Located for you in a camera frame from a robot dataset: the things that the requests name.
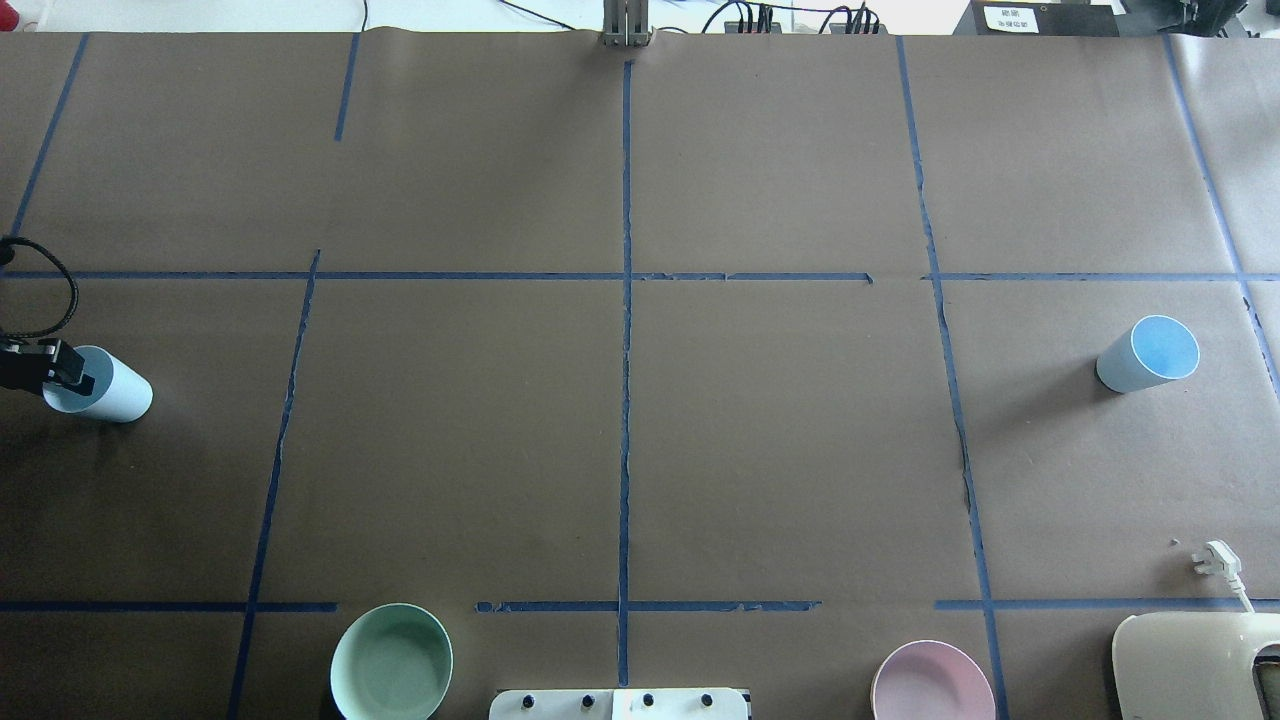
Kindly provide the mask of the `black box with label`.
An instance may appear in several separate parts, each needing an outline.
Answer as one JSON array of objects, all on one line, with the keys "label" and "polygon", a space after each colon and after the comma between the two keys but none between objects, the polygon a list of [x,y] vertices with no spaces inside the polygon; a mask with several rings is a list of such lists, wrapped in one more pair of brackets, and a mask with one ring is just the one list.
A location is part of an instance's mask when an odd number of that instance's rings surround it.
[{"label": "black box with label", "polygon": [[954,36],[1117,37],[1110,5],[1052,1],[969,1]]}]

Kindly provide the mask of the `white pedestal column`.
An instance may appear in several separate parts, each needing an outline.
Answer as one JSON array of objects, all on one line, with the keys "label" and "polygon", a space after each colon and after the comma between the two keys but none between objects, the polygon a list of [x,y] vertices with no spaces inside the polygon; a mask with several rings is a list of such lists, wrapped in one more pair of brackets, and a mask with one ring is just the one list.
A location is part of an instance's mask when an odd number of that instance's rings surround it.
[{"label": "white pedestal column", "polygon": [[489,719],[751,719],[750,694],[728,687],[509,689]]}]

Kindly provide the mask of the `green bowl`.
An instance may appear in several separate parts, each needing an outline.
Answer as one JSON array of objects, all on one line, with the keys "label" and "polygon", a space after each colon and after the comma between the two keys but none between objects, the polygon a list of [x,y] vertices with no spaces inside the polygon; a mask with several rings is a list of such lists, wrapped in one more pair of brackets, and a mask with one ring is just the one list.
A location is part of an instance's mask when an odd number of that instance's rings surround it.
[{"label": "green bowl", "polygon": [[339,638],[329,685],[343,719],[430,719],[443,703],[454,651],[442,621],[411,603],[385,603]]}]

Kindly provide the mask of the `aluminium frame post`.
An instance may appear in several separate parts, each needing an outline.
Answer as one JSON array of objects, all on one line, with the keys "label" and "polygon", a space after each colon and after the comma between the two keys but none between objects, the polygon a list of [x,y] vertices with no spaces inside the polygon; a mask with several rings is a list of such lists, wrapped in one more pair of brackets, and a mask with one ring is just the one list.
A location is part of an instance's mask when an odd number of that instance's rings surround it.
[{"label": "aluminium frame post", "polygon": [[607,47],[645,47],[653,28],[648,0],[604,0],[602,3],[602,44]]}]

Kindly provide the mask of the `light blue cup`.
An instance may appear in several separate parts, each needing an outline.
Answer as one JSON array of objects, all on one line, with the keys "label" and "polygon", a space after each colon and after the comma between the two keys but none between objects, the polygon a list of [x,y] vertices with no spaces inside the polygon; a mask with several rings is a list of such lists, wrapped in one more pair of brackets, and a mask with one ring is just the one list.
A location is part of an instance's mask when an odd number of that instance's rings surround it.
[{"label": "light blue cup", "polygon": [[82,419],[131,423],[141,419],[154,401],[151,384],[105,348],[92,345],[76,346],[84,360],[83,377],[92,388],[79,395],[55,383],[45,383],[44,401],[58,413]]},{"label": "light blue cup", "polygon": [[1128,395],[1183,380],[1201,364],[1201,346],[1181,322],[1148,315],[1117,337],[1094,361],[1098,380]]}]

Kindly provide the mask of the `pink bowl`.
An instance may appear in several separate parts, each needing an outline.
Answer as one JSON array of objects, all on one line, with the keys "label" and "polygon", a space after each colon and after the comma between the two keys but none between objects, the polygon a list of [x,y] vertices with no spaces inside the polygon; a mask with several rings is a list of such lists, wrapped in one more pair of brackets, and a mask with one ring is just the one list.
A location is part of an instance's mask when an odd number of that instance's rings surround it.
[{"label": "pink bowl", "polygon": [[874,719],[996,719],[995,693],[979,665],[942,641],[913,641],[877,667],[869,689]]}]

